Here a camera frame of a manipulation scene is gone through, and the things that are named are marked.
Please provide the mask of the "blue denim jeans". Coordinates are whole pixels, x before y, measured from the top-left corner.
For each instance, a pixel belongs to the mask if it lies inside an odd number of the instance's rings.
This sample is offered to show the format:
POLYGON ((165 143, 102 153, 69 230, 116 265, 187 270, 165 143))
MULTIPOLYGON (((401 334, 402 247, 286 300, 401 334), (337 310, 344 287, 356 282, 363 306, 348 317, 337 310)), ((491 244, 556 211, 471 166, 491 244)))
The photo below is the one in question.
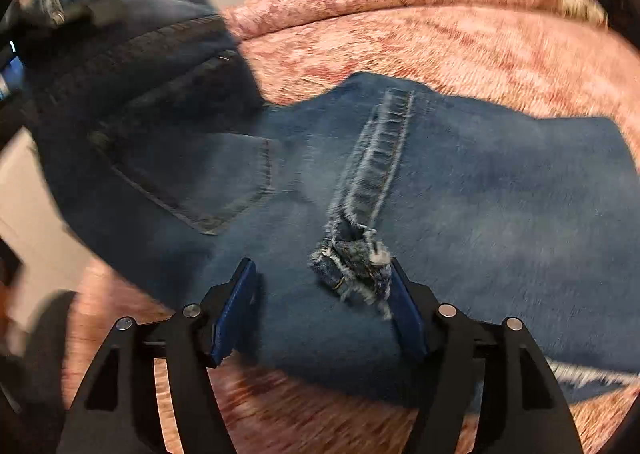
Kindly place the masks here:
POLYGON ((534 118, 358 72, 258 86, 208 0, 31 0, 26 124, 64 220, 171 309, 260 281, 245 344, 407 402, 390 264, 471 317, 517 315, 578 385, 639 370, 639 178, 604 117, 534 118))

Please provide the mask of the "pink patterned bedspread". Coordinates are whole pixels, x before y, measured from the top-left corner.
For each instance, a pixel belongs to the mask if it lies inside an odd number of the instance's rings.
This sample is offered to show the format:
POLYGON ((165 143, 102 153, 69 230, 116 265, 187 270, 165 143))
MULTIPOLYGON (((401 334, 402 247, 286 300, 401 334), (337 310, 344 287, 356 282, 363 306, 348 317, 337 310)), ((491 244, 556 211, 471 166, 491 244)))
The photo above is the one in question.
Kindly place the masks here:
MULTIPOLYGON (((639 150, 639 54, 603 28, 542 11, 491 6, 376 10, 273 32, 235 28, 270 101, 322 94, 366 71, 480 98, 533 116, 612 118, 639 150)), ((398 452, 413 411, 337 396, 273 370, 230 360, 214 370, 222 415, 242 452, 398 452)))

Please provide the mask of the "black bag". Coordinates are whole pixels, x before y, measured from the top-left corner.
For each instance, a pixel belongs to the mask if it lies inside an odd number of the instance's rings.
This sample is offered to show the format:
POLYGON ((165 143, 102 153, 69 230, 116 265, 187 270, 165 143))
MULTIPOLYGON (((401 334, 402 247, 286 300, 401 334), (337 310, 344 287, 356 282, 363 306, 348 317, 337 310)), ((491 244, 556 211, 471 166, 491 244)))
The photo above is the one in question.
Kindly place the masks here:
POLYGON ((630 0, 598 0, 608 16, 608 26, 631 43, 636 39, 636 22, 630 0))

